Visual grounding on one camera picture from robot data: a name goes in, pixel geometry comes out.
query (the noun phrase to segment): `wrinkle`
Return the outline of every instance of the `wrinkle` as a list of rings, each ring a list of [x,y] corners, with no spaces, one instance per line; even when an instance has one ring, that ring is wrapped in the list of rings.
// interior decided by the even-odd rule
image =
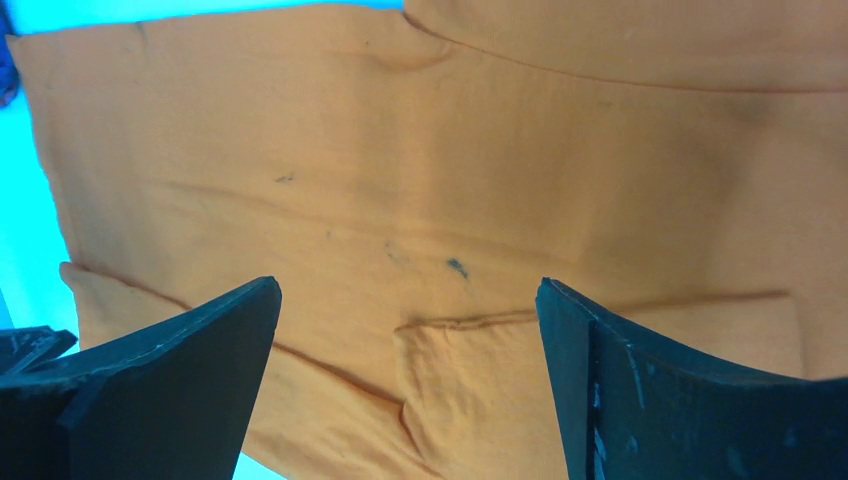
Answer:
[[[516,65],[520,65],[526,68],[532,68],[534,70],[538,70],[541,72],[554,73],[558,75],[563,75],[567,77],[572,77],[579,80],[587,80],[591,82],[601,82],[610,85],[622,85],[622,86],[630,86],[630,87],[641,87],[641,88],[657,88],[663,90],[670,91],[682,91],[682,92],[703,92],[703,93],[724,93],[724,94],[828,94],[828,93],[848,93],[848,85],[833,87],[833,88],[752,88],[752,87],[738,87],[738,88],[715,88],[715,87],[698,87],[692,85],[674,85],[670,83],[663,82],[632,82],[627,80],[617,80],[612,78],[604,78],[596,75],[587,75],[581,74],[577,72],[570,72],[566,70],[560,70],[556,68],[544,67],[541,65],[536,65],[535,63],[525,62],[522,60],[518,60],[516,58],[512,58],[508,55],[504,55],[502,53],[494,52],[482,47],[477,47],[465,42],[461,42],[459,40],[455,40],[453,38],[449,38],[443,34],[437,33],[429,28],[427,28],[420,19],[416,18],[413,14],[408,11],[402,12],[403,18],[406,22],[414,29],[426,34],[438,38],[440,40],[453,43],[455,45],[459,45],[461,47],[468,48],[470,50],[474,50],[500,60],[504,60]]]

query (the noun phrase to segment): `blue stain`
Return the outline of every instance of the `blue stain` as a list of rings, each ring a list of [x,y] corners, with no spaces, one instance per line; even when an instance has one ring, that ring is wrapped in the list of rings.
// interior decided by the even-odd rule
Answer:
[[[447,263],[449,267],[459,272],[459,274],[462,275],[462,278],[468,280],[468,270],[462,266],[462,263],[460,263],[459,260],[451,258]]]

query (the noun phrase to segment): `blue surface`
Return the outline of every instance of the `blue surface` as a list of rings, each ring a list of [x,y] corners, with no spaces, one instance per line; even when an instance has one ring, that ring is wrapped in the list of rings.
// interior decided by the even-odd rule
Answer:
[[[82,26],[129,23],[202,13],[223,13],[310,3],[309,0],[6,0],[19,35]],[[402,0],[350,0],[372,8],[400,8]],[[59,278],[68,253],[57,223],[56,207],[39,166],[26,96],[0,111],[0,328],[11,317],[17,328],[50,325],[79,335],[73,295]],[[281,479],[242,455],[234,480]]]

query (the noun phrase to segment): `scratch mark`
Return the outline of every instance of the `scratch mark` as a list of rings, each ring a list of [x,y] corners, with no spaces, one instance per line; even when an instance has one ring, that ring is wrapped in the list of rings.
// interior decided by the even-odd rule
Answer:
[[[645,409],[645,394],[642,392],[642,379],[639,377],[639,369],[636,368],[636,361],[633,360],[633,354],[630,353],[630,348],[624,349],[627,352],[627,361],[630,362],[630,370],[633,371],[633,381],[636,382],[636,396],[639,397],[639,406],[642,410]]]
[[[636,455],[639,453],[639,442],[636,441],[636,437],[630,435],[630,438],[627,439],[627,453],[631,455]]]
[[[601,408],[601,385],[598,382],[595,382],[595,401],[592,402],[592,406]]]
[[[727,465],[730,466],[730,471],[737,477],[748,478],[748,470],[742,463],[742,455],[733,445],[727,447]]]
[[[783,436],[783,446],[786,448],[793,448],[798,446],[798,437],[795,435],[794,428],[790,428],[786,431],[786,434]]]
[[[600,455],[595,455],[595,480],[606,480],[604,475],[604,464]]]
[[[595,450],[598,451],[598,455],[601,457],[601,460],[607,461],[607,448],[604,446],[604,440],[601,438],[600,432],[598,429],[595,429]]]

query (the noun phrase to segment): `ink stain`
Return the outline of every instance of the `ink stain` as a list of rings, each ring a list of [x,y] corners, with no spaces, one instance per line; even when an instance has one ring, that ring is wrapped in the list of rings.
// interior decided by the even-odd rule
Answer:
[[[460,263],[459,260],[451,258],[447,261],[447,264],[450,268],[459,272],[459,274],[462,275],[462,278],[468,280],[468,270],[466,270],[465,267],[462,266],[462,263]]]
[[[292,173],[290,173],[290,174],[288,174],[288,175],[283,175],[282,177],[279,177],[279,178],[277,178],[277,179],[276,179],[276,180],[274,180],[274,181],[275,181],[275,182],[277,182],[277,183],[283,183],[283,184],[285,184],[285,183],[291,183],[291,182],[293,182],[293,181],[294,181],[294,176],[295,176],[295,175],[294,175],[294,172],[292,172]]]

